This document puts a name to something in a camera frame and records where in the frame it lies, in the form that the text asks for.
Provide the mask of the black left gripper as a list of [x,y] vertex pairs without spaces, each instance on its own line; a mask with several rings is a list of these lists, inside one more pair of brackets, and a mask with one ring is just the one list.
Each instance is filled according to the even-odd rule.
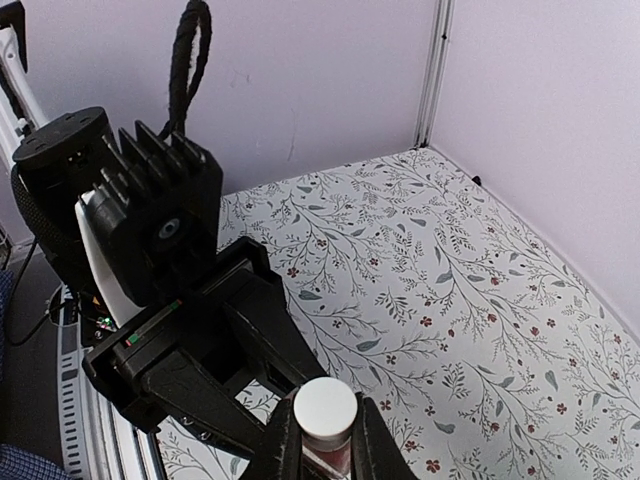
[[264,246],[243,237],[196,292],[141,313],[83,360],[93,387],[146,433],[167,417],[251,459],[265,427],[236,398],[253,380],[280,397],[328,373],[292,319]]

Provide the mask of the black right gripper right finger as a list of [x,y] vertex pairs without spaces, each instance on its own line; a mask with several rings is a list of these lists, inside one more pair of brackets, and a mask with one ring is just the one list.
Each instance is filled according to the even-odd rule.
[[406,463],[375,402],[356,394],[358,411],[351,432],[351,478],[417,480]]

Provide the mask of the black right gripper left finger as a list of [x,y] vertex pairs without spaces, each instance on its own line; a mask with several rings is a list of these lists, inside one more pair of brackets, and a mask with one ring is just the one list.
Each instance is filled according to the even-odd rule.
[[302,433],[293,408],[295,395],[296,392],[291,392],[278,402],[242,480],[304,478]]

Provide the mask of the white nail polish brush cap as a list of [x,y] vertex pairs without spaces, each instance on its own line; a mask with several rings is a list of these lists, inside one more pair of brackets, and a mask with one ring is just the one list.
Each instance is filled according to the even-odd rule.
[[317,439],[345,434],[355,421],[357,411],[356,394],[347,384],[332,377],[305,383],[293,400],[298,425]]

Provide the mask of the pink nail polish bottle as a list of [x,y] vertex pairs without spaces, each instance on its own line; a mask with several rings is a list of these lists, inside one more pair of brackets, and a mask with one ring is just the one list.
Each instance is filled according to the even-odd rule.
[[305,461],[328,479],[351,476],[351,435],[320,439],[302,433],[302,455]]

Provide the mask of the blue checked sleeve forearm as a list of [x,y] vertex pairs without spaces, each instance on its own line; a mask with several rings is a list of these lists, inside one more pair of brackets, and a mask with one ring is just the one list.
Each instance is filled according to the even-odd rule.
[[[1,381],[5,337],[3,327],[9,307],[9,296],[13,286],[13,273],[1,270]],[[52,461],[19,448],[1,443],[1,479],[6,480],[63,480],[72,479],[61,467]]]

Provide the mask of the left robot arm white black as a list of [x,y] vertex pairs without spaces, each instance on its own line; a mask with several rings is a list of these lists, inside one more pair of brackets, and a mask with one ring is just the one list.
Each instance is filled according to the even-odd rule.
[[11,186],[54,270],[97,304],[108,333],[83,369],[125,419],[154,433],[172,417],[228,453],[299,463],[291,407],[263,425],[237,398],[252,381],[287,397],[324,371],[266,248],[245,236],[218,244],[223,172],[185,132],[212,37],[209,6],[189,2],[162,130],[113,131],[100,107],[65,114],[21,142]]

